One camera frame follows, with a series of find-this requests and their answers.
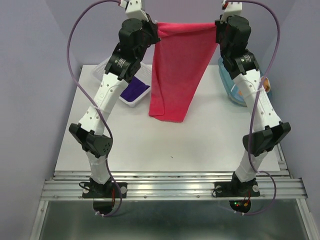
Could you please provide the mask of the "pink towel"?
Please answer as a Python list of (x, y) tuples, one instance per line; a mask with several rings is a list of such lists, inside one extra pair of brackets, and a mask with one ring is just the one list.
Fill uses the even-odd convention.
[(157, 23), (149, 116), (184, 121), (198, 85), (217, 48), (214, 23)]

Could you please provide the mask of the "purple towel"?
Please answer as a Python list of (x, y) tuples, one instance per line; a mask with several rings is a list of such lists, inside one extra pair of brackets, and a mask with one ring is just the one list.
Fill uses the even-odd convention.
[(133, 102), (140, 95), (142, 95), (150, 86), (139, 80), (137, 77), (133, 77), (127, 88), (120, 95), (125, 101)]

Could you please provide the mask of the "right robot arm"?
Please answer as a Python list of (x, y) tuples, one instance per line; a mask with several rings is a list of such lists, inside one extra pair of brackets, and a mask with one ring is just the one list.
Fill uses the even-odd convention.
[(242, 138), (244, 154), (231, 181), (216, 182), (215, 196), (221, 198), (260, 196), (256, 175), (263, 159), (290, 132), (291, 126), (275, 112), (263, 86), (255, 55), (247, 49), (251, 27), (239, 15), (215, 21), (216, 42), (222, 63), (240, 90), (251, 115), (249, 133)]

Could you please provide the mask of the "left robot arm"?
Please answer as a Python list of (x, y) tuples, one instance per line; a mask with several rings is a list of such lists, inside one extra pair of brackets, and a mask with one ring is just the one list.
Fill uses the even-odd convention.
[(118, 36), (119, 42), (106, 63), (93, 103), (79, 122), (69, 127), (69, 132), (85, 151), (90, 164), (89, 182), (80, 186), (100, 197), (108, 196), (115, 185), (107, 166), (113, 145), (113, 137), (104, 135), (107, 119), (140, 69), (147, 48), (160, 41), (155, 23), (136, 18), (125, 20)]

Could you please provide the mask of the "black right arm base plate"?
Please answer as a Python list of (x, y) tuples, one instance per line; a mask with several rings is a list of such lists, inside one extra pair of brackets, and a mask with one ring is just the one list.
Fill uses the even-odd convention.
[(260, 189), (254, 183), (232, 183), (231, 181), (214, 182), (213, 196), (216, 198), (260, 197)]

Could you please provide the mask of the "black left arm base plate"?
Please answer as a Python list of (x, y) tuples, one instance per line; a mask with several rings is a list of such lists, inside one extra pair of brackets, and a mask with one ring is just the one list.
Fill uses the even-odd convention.
[(82, 181), (79, 183), (82, 188), (82, 198), (84, 199), (111, 199), (120, 198), (119, 191), (114, 182), (107, 182), (103, 186), (95, 183)]

